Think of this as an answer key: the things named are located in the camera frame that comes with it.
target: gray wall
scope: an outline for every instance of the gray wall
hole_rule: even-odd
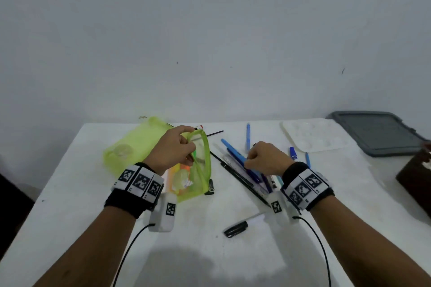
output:
[[[431,136],[430,0],[0,2],[0,171],[32,196],[85,122],[363,109]]]

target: gray plastic lid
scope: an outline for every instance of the gray plastic lid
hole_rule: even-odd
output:
[[[393,113],[335,111],[327,118],[339,123],[359,147],[372,157],[416,154],[426,141]]]

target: wire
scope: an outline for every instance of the wire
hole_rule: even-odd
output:
[[[322,242],[321,242],[321,240],[320,240],[319,236],[317,235],[317,233],[315,232],[315,230],[313,229],[313,227],[311,227],[311,225],[308,223],[308,221],[307,221],[307,220],[305,220],[305,219],[304,219],[304,218],[302,218],[302,217],[298,217],[298,216],[294,216],[294,217],[292,217],[292,218],[293,218],[293,219],[301,219],[301,220],[304,220],[304,221],[305,221],[305,223],[306,223],[306,224],[310,227],[310,229],[313,231],[314,235],[316,235],[317,240],[319,241],[320,246],[322,247],[323,255],[325,256],[326,269],[328,270],[329,287],[331,287],[331,286],[332,286],[332,285],[331,285],[331,275],[330,275],[330,273],[329,273],[329,263],[328,263],[328,258],[326,257],[325,248],[323,247],[323,244],[322,244]]]
[[[127,256],[127,253],[129,253],[130,248],[132,247],[134,241],[136,241],[136,239],[139,236],[139,234],[142,233],[146,228],[152,227],[152,226],[155,226],[155,225],[156,224],[147,224],[143,229],[139,230],[139,233],[136,234],[135,238],[130,243],[129,248],[127,248],[127,251],[126,251],[126,253],[123,256],[123,259],[121,260],[120,267],[118,267],[118,271],[117,271],[117,274],[115,276],[114,283],[112,284],[112,287],[115,287],[115,284],[117,283],[117,279],[118,279],[118,275],[120,274],[121,267],[123,266],[124,260],[126,259],[126,256]]]

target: black wristband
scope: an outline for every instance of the black wristband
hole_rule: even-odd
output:
[[[140,167],[147,168],[155,173],[148,165],[144,163],[136,163]],[[105,202],[105,207],[116,207],[130,213],[135,219],[138,219],[141,214],[148,209],[148,202],[136,195],[127,191],[114,189],[108,196]]]
[[[283,183],[286,186],[289,185],[296,177],[299,176],[300,173],[304,172],[307,169],[309,168],[305,163],[300,161],[295,162],[294,164],[290,165],[289,168],[287,168],[284,172],[282,177]],[[319,201],[330,195],[335,196],[334,190],[329,187],[325,191],[320,193],[319,196],[316,197],[313,201],[311,201],[305,210],[310,211],[317,203],[319,203]]]

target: wristband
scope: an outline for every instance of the wristband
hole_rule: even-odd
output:
[[[302,162],[295,162],[283,174],[281,191],[298,210],[310,211],[320,200],[334,195],[329,182]]]
[[[163,187],[164,179],[148,165],[130,165],[112,186],[105,207],[120,208],[138,219],[145,210],[154,210]]]

